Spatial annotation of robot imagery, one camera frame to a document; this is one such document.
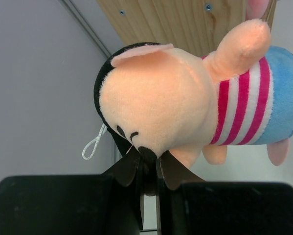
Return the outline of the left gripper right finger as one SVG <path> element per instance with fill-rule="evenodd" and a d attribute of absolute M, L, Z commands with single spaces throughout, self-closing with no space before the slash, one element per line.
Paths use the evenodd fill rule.
<path fill-rule="evenodd" d="M 185 183 L 203 182 L 187 169 L 170 152 L 156 161 L 156 209 L 159 235 L 188 235 L 186 222 L 187 202 L 180 186 Z"/>

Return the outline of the boy plush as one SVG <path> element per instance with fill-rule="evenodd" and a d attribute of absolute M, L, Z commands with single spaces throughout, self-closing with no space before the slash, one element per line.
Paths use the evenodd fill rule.
<path fill-rule="evenodd" d="M 266 145 L 282 164 L 293 135 L 293 54 L 270 42 L 268 24 L 253 19 L 205 57 L 172 44 L 120 49 L 94 84 L 101 133 L 147 161 L 170 152 L 188 168 L 200 155 L 220 165 L 230 145 Z"/>

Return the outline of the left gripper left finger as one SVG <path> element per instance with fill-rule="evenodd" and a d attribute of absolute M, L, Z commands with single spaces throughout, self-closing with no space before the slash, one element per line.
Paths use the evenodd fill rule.
<path fill-rule="evenodd" d="M 102 176 L 102 230 L 141 230 L 143 159 L 135 148 Z"/>

